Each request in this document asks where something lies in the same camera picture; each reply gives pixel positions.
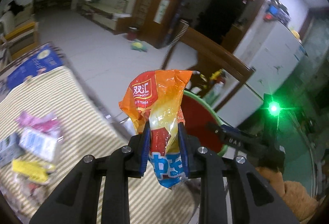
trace blue poster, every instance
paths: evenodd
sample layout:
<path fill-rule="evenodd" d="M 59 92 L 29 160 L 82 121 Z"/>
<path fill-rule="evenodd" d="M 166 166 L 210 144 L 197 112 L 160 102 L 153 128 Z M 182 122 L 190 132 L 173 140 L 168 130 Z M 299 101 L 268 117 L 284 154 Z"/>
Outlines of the blue poster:
<path fill-rule="evenodd" d="M 31 56 L 8 75 L 7 88 L 11 91 L 27 79 L 49 72 L 60 66 L 63 66 L 62 60 L 48 45 L 46 45 L 41 51 Z"/>

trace tiled floor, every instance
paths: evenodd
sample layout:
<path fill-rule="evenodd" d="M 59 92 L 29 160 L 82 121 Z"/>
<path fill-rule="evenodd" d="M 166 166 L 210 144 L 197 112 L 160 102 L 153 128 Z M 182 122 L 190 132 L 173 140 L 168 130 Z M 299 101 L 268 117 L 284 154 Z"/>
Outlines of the tiled floor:
<path fill-rule="evenodd" d="M 130 49 L 124 34 L 113 35 L 78 13 L 49 10 L 37 15 L 40 42 L 52 41 L 63 49 L 76 71 L 96 92 L 104 106 L 118 120 L 126 116 L 118 102 L 129 83 L 140 73 L 159 69 L 166 48 L 148 45 L 148 52 Z M 168 65 L 186 69 L 196 63 L 196 51 L 180 43 Z"/>

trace striped tablecloth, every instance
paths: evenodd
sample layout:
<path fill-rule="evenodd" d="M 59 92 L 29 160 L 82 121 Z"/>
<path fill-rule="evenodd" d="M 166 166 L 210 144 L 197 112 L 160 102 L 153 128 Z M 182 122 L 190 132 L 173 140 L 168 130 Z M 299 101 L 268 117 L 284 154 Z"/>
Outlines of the striped tablecloth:
<path fill-rule="evenodd" d="M 14 119 L 23 110 L 39 117 L 54 111 L 61 122 L 64 141 L 61 144 L 56 180 L 50 185 L 50 192 L 86 154 L 99 158 L 126 144 L 85 96 L 72 72 L 66 67 L 34 77 L 8 94 L 0 103 L 0 139 L 19 131 Z M 27 153 L 22 159 L 37 158 Z M 32 217 L 37 208 L 20 193 L 10 165 L 0 169 L 0 181 L 22 202 L 21 212 Z M 101 219 L 103 187 L 104 180 L 98 223 Z M 131 223 L 184 224 L 190 220 L 195 202 L 184 184 L 173 191 L 162 187 L 149 165 L 142 179 L 129 179 L 129 206 Z"/>

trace glowing green led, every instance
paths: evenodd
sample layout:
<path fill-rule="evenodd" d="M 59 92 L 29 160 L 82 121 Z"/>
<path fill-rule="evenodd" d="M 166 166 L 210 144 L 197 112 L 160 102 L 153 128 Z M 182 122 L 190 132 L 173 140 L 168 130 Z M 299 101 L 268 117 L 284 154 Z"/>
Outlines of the glowing green led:
<path fill-rule="evenodd" d="M 269 104 L 268 110 L 269 110 L 269 113 L 272 116 L 278 116 L 280 114 L 280 111 L 281 111 L 280 104 L 278 102 L 272 101 Z"/>

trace silver screw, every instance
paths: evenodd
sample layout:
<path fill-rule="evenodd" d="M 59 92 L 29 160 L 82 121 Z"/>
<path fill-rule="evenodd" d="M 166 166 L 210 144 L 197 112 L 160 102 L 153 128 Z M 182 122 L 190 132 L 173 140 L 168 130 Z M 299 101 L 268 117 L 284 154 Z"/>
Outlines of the silver screw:
<path fill-rule="evenodd" d="M 207 151 L 208 151 L 208 149 L 207 149 L 206 147 L 199 147 L 199 148 L 198 148 L 198 152 L 199 152 L 199 153 L 203 153 L 203 154 L 204 154 L 204 153 L 206 153 Z"/>
<path fill-rule="evenodd" d="M 243 156 L 237 156 L 237 157 L 235 158 L 235 160 L 236 160 L 239 164 L 243 164 L 243 163 L 246 161 L 246 159 L 245 159 Z"/>
<path fill-rule="evenodd" d="M 123 153 L 130 153 L 131 152 L 131 148 L 129 146 L 123 146 L 121 148 Z"/>
<path fill-rule="evenodd" d="M 85 157 L 83 157 L 83 161 L 85 163 L 90 163 L 93 160 L 93 156 L 92 155 L 86 155 Z"/>

